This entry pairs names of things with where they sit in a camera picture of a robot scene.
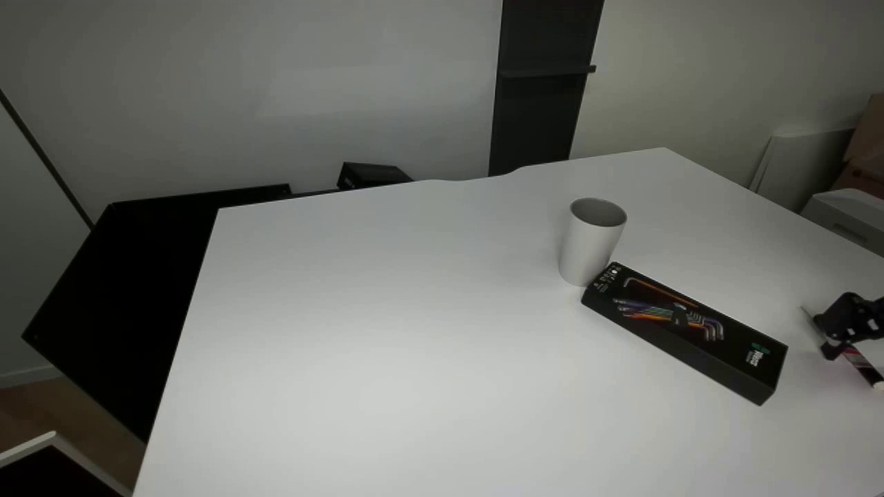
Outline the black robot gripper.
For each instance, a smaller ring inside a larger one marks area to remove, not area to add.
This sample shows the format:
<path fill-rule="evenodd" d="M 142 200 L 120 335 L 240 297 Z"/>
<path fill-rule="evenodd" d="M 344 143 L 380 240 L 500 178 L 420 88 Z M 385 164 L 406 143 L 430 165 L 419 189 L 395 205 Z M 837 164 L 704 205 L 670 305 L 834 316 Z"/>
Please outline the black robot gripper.
<path fill-rule="evenodd" d="M 834 337 L 834 343 L 827 337 L 822 343 L 825 359 L 834 361 L 852 343 L 884 337 L 884 299 L 869 302 L 858 294 L 844 294 L 827 312 L 815 316 L 812 323 L 827 337 Z"/>

